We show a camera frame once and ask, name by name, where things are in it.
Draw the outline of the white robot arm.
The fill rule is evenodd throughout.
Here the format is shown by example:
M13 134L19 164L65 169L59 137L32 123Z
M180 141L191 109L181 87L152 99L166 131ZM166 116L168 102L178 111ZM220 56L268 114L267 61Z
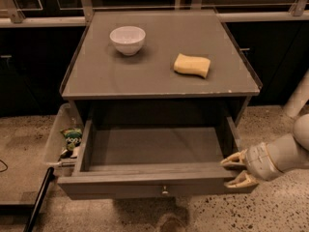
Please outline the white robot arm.
M306 71L282 107L287 116L295 118L292 132L233 153L220 162L225 168L241 169L234 180L224 184L227 189L249 188L286 172L309 168L309 114L297 117L308 100L309 71Z

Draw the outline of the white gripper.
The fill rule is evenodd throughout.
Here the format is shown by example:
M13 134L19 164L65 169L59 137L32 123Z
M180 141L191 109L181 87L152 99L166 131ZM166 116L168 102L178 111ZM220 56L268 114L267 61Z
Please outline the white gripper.
M231 154L223 159L220 165L226 169L246 169L241 171L238 176L224 186L228 189L243 189L258 185L259 178L264 181L272 181L283 173L275 166L267 150L266 143L251 146L245 151Z

